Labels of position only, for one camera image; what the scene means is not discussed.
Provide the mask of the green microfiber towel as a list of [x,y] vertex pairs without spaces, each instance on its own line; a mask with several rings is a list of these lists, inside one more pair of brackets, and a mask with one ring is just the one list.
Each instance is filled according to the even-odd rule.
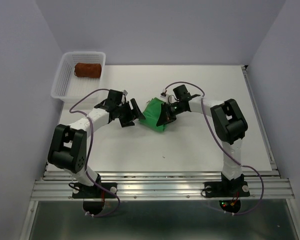
[[150,128],[151,130],[163,133],[166,130],[166,125],[157,126],[161,114],[161,105],[164,101],[158,99],[157,97],[152,98],[147,102],[145,110],[142,112],[145,119],[140,119],[139,123]]

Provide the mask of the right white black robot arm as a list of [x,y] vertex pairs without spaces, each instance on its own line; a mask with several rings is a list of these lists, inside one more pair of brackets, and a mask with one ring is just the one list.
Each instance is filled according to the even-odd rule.
[[202,114],[213,139],[223,152],[221,192],[232,195],[238,190],[238,184],[244,181],[241,147],[248,130],[239,105],[234,99],[209,100],[204,93],[192,95],[184,84],[174,88],[173,92],[174,96],[168,95],[164,89],[160,94],[165,102],[161,104],[156,125],[172,123],[177,115],[184,112]]

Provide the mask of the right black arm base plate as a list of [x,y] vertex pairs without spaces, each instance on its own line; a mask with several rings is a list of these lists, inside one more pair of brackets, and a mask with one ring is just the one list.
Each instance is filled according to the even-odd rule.
[[201,193],[206,198],[232,198],[232,197],[249,197],[250,191],[243,190],[243,186],[247,186],[247,182],[238,184],[226,183],[223,181],[209,181],[203,183],[204,187]]

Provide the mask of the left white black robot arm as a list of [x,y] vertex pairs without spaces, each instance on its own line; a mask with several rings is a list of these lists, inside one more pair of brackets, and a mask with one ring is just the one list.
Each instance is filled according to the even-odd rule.
[[89,113],[75,110],[77,103],[69,109],[71,114],[83,117],[69,125],[55,127],[47,161],[49,164],[70,173],[90,197],[96,197],[103,188],[100,175],[88,166],[94,132],[118,119],[121,127],[134,126],[135,120],[144,120],[136,100],[127,100],[124,91],[105,89],[107,98],[93,107]]

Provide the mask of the brown microfiber towel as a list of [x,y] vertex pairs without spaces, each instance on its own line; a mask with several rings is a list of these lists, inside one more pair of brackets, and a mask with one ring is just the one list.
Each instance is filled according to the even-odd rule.
[[102,73],[102,65],[99,63],[79,62],[74,66],[74,75],[78,78],[99,79]]

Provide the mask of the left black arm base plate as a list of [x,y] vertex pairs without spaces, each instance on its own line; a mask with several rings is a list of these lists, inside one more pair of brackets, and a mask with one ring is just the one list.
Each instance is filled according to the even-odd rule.
[[115,199],[113,194],[110,194],[99,187],[86,186],[79,182],[70,182],[68,186],[72,189],[73,199]]

